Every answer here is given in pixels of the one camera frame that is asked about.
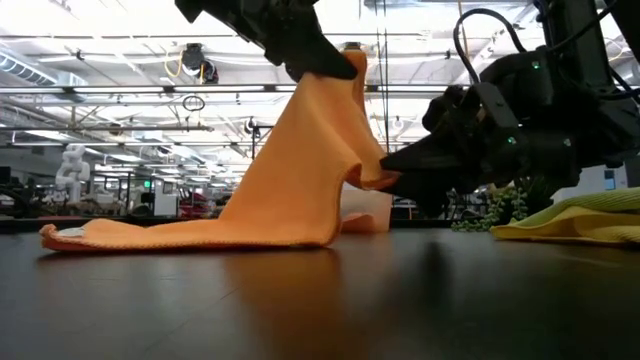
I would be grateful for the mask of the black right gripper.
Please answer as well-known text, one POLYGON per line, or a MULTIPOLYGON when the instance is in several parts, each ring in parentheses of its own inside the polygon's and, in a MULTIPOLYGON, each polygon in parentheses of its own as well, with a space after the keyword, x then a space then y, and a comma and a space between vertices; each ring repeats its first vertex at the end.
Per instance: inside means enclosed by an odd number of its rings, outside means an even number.
POLYGON ((473 192, 482 182, 504 183, 544 177, 555 186, 575 182, 572 138, 552 130, 531 130, 518 120, 526 144, 493 151, 480 127, 484 116, 471 87, 448 87, 431 100, 422 119, 430 135, 386 155, 380 165, 396 175, 384 192, 414 201, 426 215, 441 215, 448 193, 473 192))

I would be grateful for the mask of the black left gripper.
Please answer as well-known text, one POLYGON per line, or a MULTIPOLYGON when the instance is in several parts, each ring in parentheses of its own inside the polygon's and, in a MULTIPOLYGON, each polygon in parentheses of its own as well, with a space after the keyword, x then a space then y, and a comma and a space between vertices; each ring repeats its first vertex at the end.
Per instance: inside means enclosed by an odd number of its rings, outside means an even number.
POLYGON ((321 33, 316 0, 220 0, 220 20, 299 82, 306 73, 353 80, 356 67, 321 33))

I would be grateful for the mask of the orange microfiber towel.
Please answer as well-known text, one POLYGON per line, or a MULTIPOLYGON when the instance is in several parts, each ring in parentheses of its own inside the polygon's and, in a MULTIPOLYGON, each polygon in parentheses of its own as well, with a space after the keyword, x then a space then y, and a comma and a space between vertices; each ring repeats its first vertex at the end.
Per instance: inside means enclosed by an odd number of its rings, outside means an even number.
POLYGON ((307 73, 216 219, 140 227, 94 219, 80 228, 44 226, 55 251, 125 251, 254 246, 326 246, 340 234, 348 186, 383 193, 397 176, 382 170, 385 152, 364 106, 366 55, 346 50, 353 80, 307 73))

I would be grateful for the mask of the yellow microfiber towel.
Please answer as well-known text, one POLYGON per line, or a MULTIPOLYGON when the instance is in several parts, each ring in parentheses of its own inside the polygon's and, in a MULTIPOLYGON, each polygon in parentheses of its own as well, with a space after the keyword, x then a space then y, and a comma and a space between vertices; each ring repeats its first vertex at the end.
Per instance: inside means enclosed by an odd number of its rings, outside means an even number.
POLYGON ((520 221, 494 226, 490 233, 500 240, 640 246, 640 214, 576 205, 564 209, 549 208, 520 221))

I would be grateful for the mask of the green microfiber towel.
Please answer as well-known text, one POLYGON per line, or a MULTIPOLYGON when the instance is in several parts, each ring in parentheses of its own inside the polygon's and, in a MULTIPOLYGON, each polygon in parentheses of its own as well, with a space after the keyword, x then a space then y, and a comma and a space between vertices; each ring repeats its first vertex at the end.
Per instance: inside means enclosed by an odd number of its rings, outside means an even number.
POLYGON ((542 211, 549 219, 571 215, 640 215, 640 187, 610 190, 569 198, 542 211))

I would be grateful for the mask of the green artificial succulent plant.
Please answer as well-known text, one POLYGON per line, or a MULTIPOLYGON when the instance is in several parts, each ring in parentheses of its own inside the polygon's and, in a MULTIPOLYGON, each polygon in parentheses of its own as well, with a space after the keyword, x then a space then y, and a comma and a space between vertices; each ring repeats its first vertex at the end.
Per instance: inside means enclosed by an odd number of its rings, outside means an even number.
POLYGON ((504 187, 488 186, 488 208, 476 219, 453 222, 451 229, 462 232, 486 232, 494 226, 523 220, 528 216, 528 189, 523 184, 512 182, 504 187))

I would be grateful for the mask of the orange translucent plastic bin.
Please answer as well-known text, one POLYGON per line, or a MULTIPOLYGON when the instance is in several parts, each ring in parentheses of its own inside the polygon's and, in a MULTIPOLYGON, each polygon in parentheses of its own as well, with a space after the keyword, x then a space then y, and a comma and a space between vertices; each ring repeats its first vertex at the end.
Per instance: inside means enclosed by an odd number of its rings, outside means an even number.
POLYGON ((390 228, 392 196, 348 186, 342 190, 340 216, 343 233, 386 233, 390 228))

